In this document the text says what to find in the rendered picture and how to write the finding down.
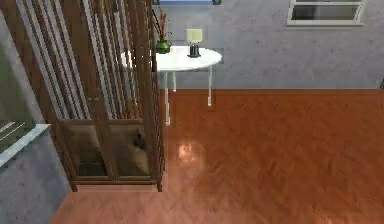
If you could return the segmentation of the white round table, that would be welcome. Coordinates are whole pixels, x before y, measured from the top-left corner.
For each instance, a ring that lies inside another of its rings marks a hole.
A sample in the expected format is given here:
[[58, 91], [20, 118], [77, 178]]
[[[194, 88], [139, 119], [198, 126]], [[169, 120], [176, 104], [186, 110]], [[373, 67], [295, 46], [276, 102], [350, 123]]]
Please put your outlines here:
[[171, 125], [170, 117], [170, 104], [169, 104], [169, 88], [168, 88], [168, 74], [172, 74], [173, 91], [177, 91], [177, 72], [193, 71], [203, 68], [209, 69], [208, 75], [208, 96], [207, 105], [212, 106], [212, 85], [213, 85], [213, 66], [218, 64], [223, 56], [212, 49], [200, 48], [200, 56], [192, 58], [189, 56], [188, 46], [171, 46], [170, 52], [165, 54], [157, 53], [155, 56], [155, 77], [163, 76], [163, 85], [165, 89], [164, 103], [165, 103], [165, 124]]

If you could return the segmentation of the green pot plant with twigs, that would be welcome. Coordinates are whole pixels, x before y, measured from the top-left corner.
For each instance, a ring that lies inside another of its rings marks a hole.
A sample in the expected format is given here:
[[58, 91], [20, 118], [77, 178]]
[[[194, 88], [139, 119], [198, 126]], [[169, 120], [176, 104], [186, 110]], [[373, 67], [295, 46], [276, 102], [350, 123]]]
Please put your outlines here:
[[170, 52], [171, 44], [167, 39], [167, 35], [171, 34], [171, 31], [167, 31], [167, 14], [159, 9], [159, 13], [156, 14], [155, 11], [152, 11], [153, 17], [155, 19], [155, 30], [158, 35], [158, 40], [156, 42], [156, 52], [159, 54], [167, 54]]

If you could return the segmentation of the blue framed wall picture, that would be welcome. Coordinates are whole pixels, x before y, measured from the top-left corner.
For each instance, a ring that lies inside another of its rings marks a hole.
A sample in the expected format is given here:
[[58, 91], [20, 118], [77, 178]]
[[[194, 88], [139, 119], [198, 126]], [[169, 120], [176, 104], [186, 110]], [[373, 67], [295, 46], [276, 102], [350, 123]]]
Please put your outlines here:
[[153, 5], [221, 5], [222, 0], [150, 0]]

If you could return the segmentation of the cream shade black base lamp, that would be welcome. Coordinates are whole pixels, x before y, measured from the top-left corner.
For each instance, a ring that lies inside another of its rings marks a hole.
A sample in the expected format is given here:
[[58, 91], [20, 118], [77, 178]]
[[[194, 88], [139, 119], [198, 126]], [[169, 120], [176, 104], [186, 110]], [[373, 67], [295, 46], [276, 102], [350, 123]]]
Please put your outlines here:
[[198, 58], [199, 43], [202, 41], [203, 31], [201, 29], [188, 29], [187, 30], [187, 41], [190, 43], [190, 58]]

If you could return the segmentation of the white framed window with sill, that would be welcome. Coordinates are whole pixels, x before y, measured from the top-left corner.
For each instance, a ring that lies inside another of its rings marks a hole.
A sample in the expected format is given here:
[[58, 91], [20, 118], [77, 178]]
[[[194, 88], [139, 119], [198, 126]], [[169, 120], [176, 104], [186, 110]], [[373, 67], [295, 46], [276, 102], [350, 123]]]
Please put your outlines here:
[[0, 44], [0, 169], [50, 128], [33, 118], [25, 90]]

